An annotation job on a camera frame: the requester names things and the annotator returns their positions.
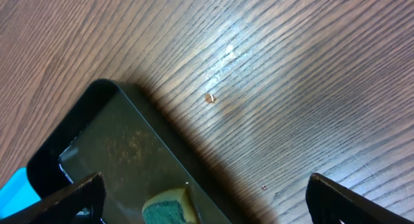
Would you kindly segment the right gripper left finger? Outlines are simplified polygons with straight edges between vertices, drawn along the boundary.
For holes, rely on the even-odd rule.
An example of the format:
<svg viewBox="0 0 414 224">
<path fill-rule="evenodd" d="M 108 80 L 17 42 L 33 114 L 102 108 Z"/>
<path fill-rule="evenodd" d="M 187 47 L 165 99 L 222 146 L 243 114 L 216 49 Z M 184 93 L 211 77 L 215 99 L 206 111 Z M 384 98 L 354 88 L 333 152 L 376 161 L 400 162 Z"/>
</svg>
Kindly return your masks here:
<svg viewBox="0 0 414 224">
<path fill-rule="evenodd" d="M 101 172 L 90 174 L 29 207 L 2 224 L 100 223 L 107 189 Z"/>
</svg>

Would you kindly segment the green yellow sponge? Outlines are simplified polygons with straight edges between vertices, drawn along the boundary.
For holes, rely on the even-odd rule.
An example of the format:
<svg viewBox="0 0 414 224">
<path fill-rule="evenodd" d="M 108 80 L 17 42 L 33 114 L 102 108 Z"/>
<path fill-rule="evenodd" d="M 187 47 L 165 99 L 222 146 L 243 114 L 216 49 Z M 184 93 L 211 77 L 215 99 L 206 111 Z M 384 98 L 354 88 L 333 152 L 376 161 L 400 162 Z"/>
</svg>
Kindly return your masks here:
<svg viewBox="0 0 414 224">
<path fill-rule="evenodd" d="M 196 224 L 197 211 L 185 188 L 161 192 L 147 200 L 142 207 L 146 224 Z"/>
</svg>

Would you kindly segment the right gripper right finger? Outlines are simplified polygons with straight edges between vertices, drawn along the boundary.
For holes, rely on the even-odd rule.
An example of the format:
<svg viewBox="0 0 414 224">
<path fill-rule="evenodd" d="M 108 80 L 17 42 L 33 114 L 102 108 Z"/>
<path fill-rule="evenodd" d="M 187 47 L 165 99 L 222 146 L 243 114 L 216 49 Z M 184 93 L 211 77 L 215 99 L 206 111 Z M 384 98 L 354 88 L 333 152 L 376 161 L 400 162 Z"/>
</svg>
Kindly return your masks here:
<svg viewBox="0 0 414 224">
<path fill-rule="evenodd" d="M 318 173 L 309 177 L 305 200 L 314 224 L 413 224 Z"/>
</svg>

